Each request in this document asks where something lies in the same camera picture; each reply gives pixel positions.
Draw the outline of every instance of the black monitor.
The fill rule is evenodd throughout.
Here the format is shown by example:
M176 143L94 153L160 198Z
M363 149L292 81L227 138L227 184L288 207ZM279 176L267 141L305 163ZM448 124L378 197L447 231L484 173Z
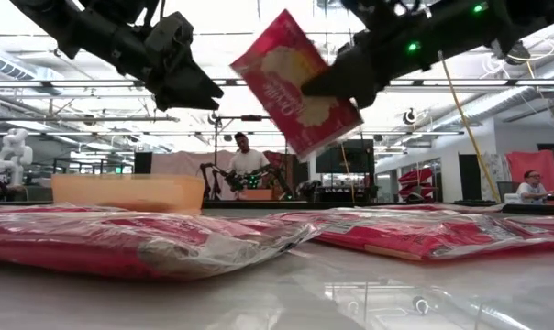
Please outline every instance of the black monitor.
M347 168L342 156L342 146L344 146L344 155L349 165L349 173L369 173L374 164L372 157L373 140L371 139L353 139L347 140L342 145L332 147L321 155L316 157L316 173L321 174L345 174Z

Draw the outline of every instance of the white table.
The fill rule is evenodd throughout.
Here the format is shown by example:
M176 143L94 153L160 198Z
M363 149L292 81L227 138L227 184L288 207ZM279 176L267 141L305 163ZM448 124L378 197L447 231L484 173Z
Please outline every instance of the white table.
M0 266L0 330L20 329L554 330L554 253L425 267L306 243L192 283Z

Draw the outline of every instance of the ceiling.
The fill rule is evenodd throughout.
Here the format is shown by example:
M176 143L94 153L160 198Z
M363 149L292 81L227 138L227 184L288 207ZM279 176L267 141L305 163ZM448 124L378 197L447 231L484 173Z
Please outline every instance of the ceiling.
M344 43L349 41L352 32L361 30L360 21L343 9L320 8L316 0L205 0L205 1L167 1L165 14L181 11L195 27L194 58L203 70L212 78L238 78L230 70L229 64L239 57L255 37L284 8L296 18L300 26L315 42L322 56L328 61L334 60L333 54ZM552 53L554 44L554 27L538 32L525 40L531 47L533 55ZM104 61L87 52L80 52L75 60L64 56L55 56L57 48L53 38L21 14L9 1L0 1L0 50L25 63L52 68L67 80L106 80L122 79L116 70ZM526 66L510 67L493 60L486 49L475 49L468 53L449 59L449 68L453 78L493 78L507 71L513 77L527 73ZM540 61L533 62L539 66ZM442 68L438 65L427 72L414 72L405 78L445 79ZM225 87L225 97L221 100L220 116L265 115L260 103L246 86ZM87 95L119 93L119 89L67 89L66 95ZM0 90L0 94L14 96L13 89ZM33 95L30 91L21 92ZM154 116L154 104L144 91L126 91L126 98L58 98L52 100L54 108L62 108L61 116ZM472 97L462 93L460 99ZM47 98L19 100L42 111L49 111L50 100ZM363 130L405 129L401 116L414 108L425 120L434 120L439 115L438 109L446 110L453 104L449 93L380 93L377 101L370 108L362 111L365 124ZM146 143L163 144L172 150L212 151L213 135L204 139L189 137L193 132L212 132L214 127L207 122L208 113L193 109L172 109L165 115L176 117L170 122L113 122L93 126L93 130L148 130L184 132L183 137L152 137ZM252 137L253 147L264 149L283 149L285 141L277 134L271 121L247 123L234 121L228 125L223 121L225 133L237 131L258 132ZM80 130L90 129L83 124L73 124ZM234 149L234 142L218 139L221 149Z

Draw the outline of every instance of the plastic wrap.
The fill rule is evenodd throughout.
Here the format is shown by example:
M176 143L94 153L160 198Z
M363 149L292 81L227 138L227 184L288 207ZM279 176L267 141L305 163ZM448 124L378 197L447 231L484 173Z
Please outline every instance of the plastic wrap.
M287 10L231 64L300 160L362 124L349 100L305 97L301 86L327 68Z
M255 230L222 218L99 211L72 205L0 208L0 261L187 281L274 258L318 233L310 222Z
M337 246L410 260L459 259L528 248L554 248L554 217L450 210L338 209L244 219L251 228L310 222L324 226L316 239Z

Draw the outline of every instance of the humanoid robot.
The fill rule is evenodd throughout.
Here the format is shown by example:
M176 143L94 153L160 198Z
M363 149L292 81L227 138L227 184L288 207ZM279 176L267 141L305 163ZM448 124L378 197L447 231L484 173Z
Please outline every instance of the humanoid robot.
M22 184L24 165L32 163L32 148L25 144L28 137L26 129L13 128L2 138L0 150L0 181L6 181L6 171L10 171L10 186Z

